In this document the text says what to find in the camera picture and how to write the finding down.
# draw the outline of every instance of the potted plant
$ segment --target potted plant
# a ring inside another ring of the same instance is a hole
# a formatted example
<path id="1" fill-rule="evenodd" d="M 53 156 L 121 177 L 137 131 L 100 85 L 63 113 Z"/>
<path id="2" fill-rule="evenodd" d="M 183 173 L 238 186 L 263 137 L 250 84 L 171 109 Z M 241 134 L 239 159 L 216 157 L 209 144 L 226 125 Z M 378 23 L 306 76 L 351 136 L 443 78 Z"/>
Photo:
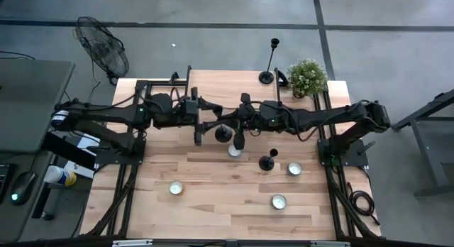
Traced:
<path id="1" fill-rule="evenodd" d="M 293 96 L 303 98 L 326 90 L 326 72 L 315 60 L 298 60 L 287 70 Z"/>

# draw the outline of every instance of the electric fan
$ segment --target electric fan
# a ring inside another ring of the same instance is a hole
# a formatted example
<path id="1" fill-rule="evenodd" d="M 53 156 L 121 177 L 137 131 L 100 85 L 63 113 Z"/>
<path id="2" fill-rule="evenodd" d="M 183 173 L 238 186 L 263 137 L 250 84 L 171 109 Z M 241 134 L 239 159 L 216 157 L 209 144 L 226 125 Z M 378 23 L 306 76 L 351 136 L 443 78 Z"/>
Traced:
<path id="1" fill-rule="evenodd" d="M 124 77 L 129 71 L 123 42 L 115 38 L 99 21 L 89 16 L 77 19 L 75 32 L 85 51 L 106 72 L 109 82 L 116 85 L 112 79 Z"/>

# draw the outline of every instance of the gray desk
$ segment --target gray desk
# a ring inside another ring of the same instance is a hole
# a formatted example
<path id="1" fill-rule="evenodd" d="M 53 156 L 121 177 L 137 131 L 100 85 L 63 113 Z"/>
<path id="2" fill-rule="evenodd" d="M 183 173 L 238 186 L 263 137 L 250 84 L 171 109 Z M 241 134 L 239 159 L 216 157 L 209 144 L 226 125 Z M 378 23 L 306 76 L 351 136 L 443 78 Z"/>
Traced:
<path id="1" fill-rule="evenodd" d="M 30 170 L 50 125 L 54 105 L 70 81 L 74 63 L 45 60 L 0 60 L 0 160 L 16 164 L 13 181 Z M 20 155 L 2 160 L 10 153 Z M 11 183 L 0 204 L 0 242 L 17 241 L 25 226 L 52 153 L 40 151 L 32 171 L 37 179 L 31 198 L 14 206 L 8 200 Z"/>

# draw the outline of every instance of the flower pot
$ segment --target flower pot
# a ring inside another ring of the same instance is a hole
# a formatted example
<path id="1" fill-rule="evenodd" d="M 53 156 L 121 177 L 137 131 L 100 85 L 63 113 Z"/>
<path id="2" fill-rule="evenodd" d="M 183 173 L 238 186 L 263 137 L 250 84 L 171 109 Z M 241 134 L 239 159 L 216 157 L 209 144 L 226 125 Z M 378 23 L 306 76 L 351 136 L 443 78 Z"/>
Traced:
<path id="1" fill-rule="evenodd" d="M 305 94 L 301 94 L 299 92 L 295 92 L 293 90 L 293 97 L 297 98 L 297 99 L 303 99 L 306 95 Z"/>

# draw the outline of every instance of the wooden tabletop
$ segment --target wooden tabletop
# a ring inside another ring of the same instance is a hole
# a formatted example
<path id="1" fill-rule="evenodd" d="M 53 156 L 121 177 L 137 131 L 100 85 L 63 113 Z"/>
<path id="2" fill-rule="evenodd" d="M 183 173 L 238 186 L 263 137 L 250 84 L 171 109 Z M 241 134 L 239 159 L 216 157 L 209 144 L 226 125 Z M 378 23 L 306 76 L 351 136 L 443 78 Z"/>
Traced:
<path id="1" fill-rule="evenodd" d="M 197 87 L 199 96 L 223 105 L 225 111 L 240 104 L 243 92 L 249 93 L 252 100 L 276 100 L 276 81 L 263 85 L 258 81 L 258 74 L 256 71 L 192 70 L 189 88 Z M 132 95 L 136 81 L 120 79 L 113 102 Z M 344 81 L 330 81 L 328 88 L 332 107 L 350 103 Z M 152 93 L 169 91 L 169 87 L 153 87 Z M 289 107 L 314 110 L 314 101 L 309 97 L 295 99 L 287 89 L 281 89 L 280 96 Z M 211 112 L 201 114 L 201 121 L 213 119 Z M 339 124 L 336 129 L 342 133 L 351 125 Z M 126 130 L 118 124 L 109 124 L 109 128 Z M 219 143 L 214 138 L 214 130 L 205 134 L 201 146 L 194 145 L 193 135 L 194 128 L 189 126 L 148 129 L 145 157 L 135 184 L 128 238 L 335 238 L 326 176 L 316 152 L 318 133 L 305 143 L 287 133 L 264 132 L 258 137 L 245 133 L 245 149 L 237 159 L 227 154 L 232 140 Z M 279 155 L 274 169 L 265 172 L 259 168 L 258 161 L 271 148 L 276 148 Z M 302 164 L 303 173 L 298 177 L 286 174 L 286 166 L 292 161 Z M 82 234 L 92 229 L 111 205 L 117 174 L 117 165 L 108 165 L 96 174 Z M 354 190 L 372 194 L 362 171 L 346 168 L 345 177 Z M 169 183 L 173 180 L 183 182 L 182 195 L 170 194 Z M 272 195 L 277 193 L 287 198 L 287 207 L 283 210 L 270 205 Z M 119 209 L 117 229 L 122 211 L 123 206 Z M 343 209 L 339 211 L 346 232 L 345 213 Z M 362 219 L 372 231 L 380 234 L 380 228 L 370 217 Z"/>

